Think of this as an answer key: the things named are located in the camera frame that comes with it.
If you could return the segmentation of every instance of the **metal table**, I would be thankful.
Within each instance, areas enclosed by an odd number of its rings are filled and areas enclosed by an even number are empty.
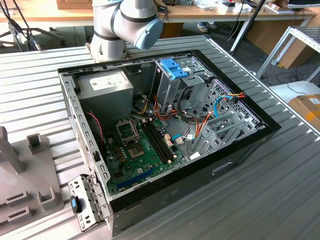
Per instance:
[[[132,56],[201,50],[282,129],[243,165],[129,228],[117,240],[317,239],[320,235],[320,133],[211,39],[161,39]],[[56,68],[92,63],[85,47],[5,54],[0,58],[0,124],[9,141],[40,132],[50,140],[64,208],[0,237],[108,240],[105,224],[82,234],[67,183],[85,173],[67,118]]]
[[[291,39],[285,45],[279,56],[276,59],[274,59],[275,55],[287,42],[287,39],[290,36]],[[304,42],[306,45],[320,53],[320,26],[289,26],[280,38],[280,40],[278,41],[278,43],[276,44],[276,46],[274,47],[274,49],[272,50],[272,52],[270,53],[269,57],[265,60],[262,67],[257,72],[256,77],[258,79],[262,77],[270,63],[272,63],[273,65],[277,65],[280,62],[280,60],[287,53],[288,49],[291,47],[295,39],[299,39],[300,41]],[[319,72],[320,66],[306,80],[311,81]]]

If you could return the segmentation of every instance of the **yellow wire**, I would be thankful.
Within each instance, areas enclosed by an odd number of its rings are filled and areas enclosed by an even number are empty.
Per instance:
[[[142,111],[138,112],[138,114],[144,114],[145,111],[147,110],[147,106],[148,106],[148,99],[145,100],[145,105]]]
[[[243,92],[241,92],[241,93],[239,93],[239,94],[228,94],[229,96],[239,96],[239,95],[241,95],[241,94],[243,94]]]

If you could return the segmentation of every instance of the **blue latch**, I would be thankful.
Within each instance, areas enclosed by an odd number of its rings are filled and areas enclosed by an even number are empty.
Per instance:
[[[76,200],[75,200],[75,199],[72,199],[72,200],[71,200],[71,204],[72,204],[72,207],[75,208],[76,205],[77,205],[77,204],[76,204]]]
[[[172,58],[163,59],[160,63],[162,63],[163,68],[171,74],[173,79],[181,79],[189,76],[189,73],[183,71],[180,65]]]

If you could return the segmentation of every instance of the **wooden desk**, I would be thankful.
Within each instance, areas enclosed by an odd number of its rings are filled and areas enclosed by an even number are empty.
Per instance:
[[[161,0],[155,0],[157,4],[163,4]],[[13,7],[13,3],[7,1],[9,8]],[[74,27],[74,26],[93,26],[93,11],[91,9],[85,10],[59,10],[57,8],[56,0],[19,0],[18,4],[22,9],[22,13],[26,18],[30,27]],[[227,14],[219,14],[216,8],[212,10],[203,10],[197,6],[183,6],[175,5],[168,6],[168,22],[169,23],[187,23],[187,22],[233,22],[237,19],[238,14],[228,12]],[[12,16],[22,27],[24,23],[19,16],[18,11],[13,11]],[[253,15],[253,12],[241,14],[239,20],[244,21],[244,24],[238,34],[236,43],[244,33],[248,22]],[[278,15],[270,10],[260,11],[256,17],[256,21],[270,21],[270,20],[295,20],[304,19],[301,26],[309,23],[316,14],[311,10],[306,9],[304,14],[299,12],[295,15],[285,14]],[[7,27],[7,20],[3,14],[0,14],[0,27]]]

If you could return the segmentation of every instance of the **motherboard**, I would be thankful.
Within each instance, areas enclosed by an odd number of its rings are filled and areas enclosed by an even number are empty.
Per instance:
[[[105,159],[111,174],[107,188],[111,196],[187,161],[171,142],[159,119],[149,118],[138,123],[132,119],[122,120],[120,125],[122,127],[107,134],[106,141]],[[138,136],[138,139],[125,140],[132,136]]]

